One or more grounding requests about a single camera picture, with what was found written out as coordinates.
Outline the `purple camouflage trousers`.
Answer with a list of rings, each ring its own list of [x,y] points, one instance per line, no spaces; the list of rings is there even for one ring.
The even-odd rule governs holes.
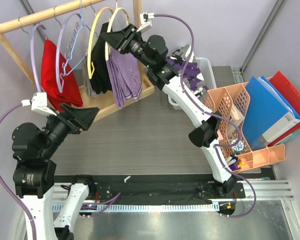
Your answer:
[[[175,70],[177,70],[178,74],[181,76],[186,61],[188,58],[190,58],[183,73],[183,82],[199,98],[209,88],[207,87],[206,81],[199,68],[194,53],[190,53],[191,45],[186,44],[185,46],[173,51],[171,55],[166,57],[166,60],[173,66]]]

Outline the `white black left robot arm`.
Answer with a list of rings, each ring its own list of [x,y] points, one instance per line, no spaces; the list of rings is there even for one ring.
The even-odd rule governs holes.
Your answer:
[[[12,156],[17,160],[13,181],[25,208],[29,240],[74,239],[74,226],[84,200],[94,198],[97,191],[91,175],[75,175],[61,212],[53,218],[57,165],[52,156],[68,135],[87,131],[99,112],[98,107],[75,108],[65,103],[60,107],[62,112],[50,114],[43,130],[26,122],[12,133]]]

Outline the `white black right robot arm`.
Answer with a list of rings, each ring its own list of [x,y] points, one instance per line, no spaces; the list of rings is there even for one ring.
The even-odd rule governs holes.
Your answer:
[[[164,38],[152,35],[144,41],[133,24],[120,31],[104,32],[100,36],[120,54],[131,54],[147,67],[146,75],[150,82],[186,113],[194,125],[188,138],[204,153],[212,170],[216,194],[221,198],[231,195],[237,180],[219,146],[218,129],[223,117],[219,112],[207,108],[183,83],[178,72],[166,60],[168,48]]]

